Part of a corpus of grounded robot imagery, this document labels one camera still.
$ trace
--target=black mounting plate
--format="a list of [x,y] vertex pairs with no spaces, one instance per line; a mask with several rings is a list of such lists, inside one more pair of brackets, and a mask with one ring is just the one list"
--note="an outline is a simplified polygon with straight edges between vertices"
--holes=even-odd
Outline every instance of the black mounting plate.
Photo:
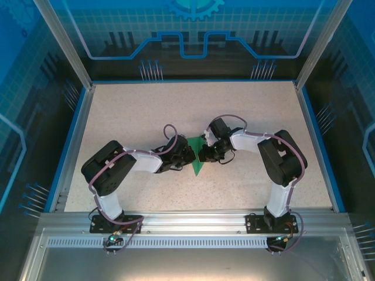
[[[133,221],[141,218],[141,215],[124,215],[122,216],[122,221]],[[122,230],[122,233],[125,234],[131,234],[133,233],[134,229],[137,227],[138,223],[127,225],[125,229]],[[141,227],[140,226],[136,232],[136,234],[141,233]],[[120,228],[122,228],[122,225],[118,224],[112,224],[108,222],[102,215],[94,215],[91,219],[91,225],[90,225],[90,233],[105,233],[105,234],[111,234],[115,231],[118,231]]]
[[275,228],[273,231],[270,231],[268,225],[264,222],[264,215],[250,214],[245,216],[245,226],[248,234],[290,234],[291,230],[285,225],[286,222],[293,224],[293,234],[298,233],[297,220],[294,215],[285,216],[280,227]]

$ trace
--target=green triangle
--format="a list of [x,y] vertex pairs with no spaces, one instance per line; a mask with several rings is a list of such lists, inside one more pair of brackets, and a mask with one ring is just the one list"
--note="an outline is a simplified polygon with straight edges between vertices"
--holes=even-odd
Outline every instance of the green triangle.
[[187,142],[192,147],[196,156],[196,159],[194,160],[192,165],[195,172],[195,176],[197,176],[204,164],[204,162],[199,162],[198,153],[202,149],[202,146],[206,143],[206,141],[202,139],[200,136],[197,136],[195,138],[188,138]]

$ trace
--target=speckled tabletop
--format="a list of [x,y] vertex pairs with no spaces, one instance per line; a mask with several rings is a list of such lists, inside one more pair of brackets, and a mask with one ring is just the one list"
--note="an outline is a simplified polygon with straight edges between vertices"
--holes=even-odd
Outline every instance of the speckled tabletop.
[[[80,172],[85,161],[115,139],[132,149],[166,144],[162,129],[172,123],[185,136],[199,136],[220,114],[248,121],[248,131],[286,129],[308,160],[292,206],[332,206],[292,82],[209,82],[98,85],[84,131],[65,211],[90,211],[93,196]],[[241,121],[226,118],[228,126]],[[271,190],[260,155],[238,151],[229,165],[205,163],[196,177],[181,172],[131,172],[118,188],[128,211],[263,208]]]

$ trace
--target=ventilation slot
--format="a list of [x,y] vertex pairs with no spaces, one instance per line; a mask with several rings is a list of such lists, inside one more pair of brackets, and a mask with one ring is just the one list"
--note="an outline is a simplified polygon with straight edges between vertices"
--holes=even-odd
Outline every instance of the ventilation slot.
[[[49,248],[102,248],[103,237],[54,237],[48,240]],[[113,248],[120,248],[127,237]],[[266,238],[259,237],[134,237],[129,248],[266,248]]]

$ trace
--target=glass panel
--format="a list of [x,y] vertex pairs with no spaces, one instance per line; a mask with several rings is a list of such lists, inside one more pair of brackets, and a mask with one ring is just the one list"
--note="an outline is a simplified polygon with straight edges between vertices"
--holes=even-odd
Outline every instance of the glass panel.
[[0,1],[0,38],[0,279],[16,280],[82,85],[31,0]]
[[295,79],[335,3],[52,1],[94,80]]
[[343,203],[365,259],[375,223],[375,2],[353,1],[306,83]]

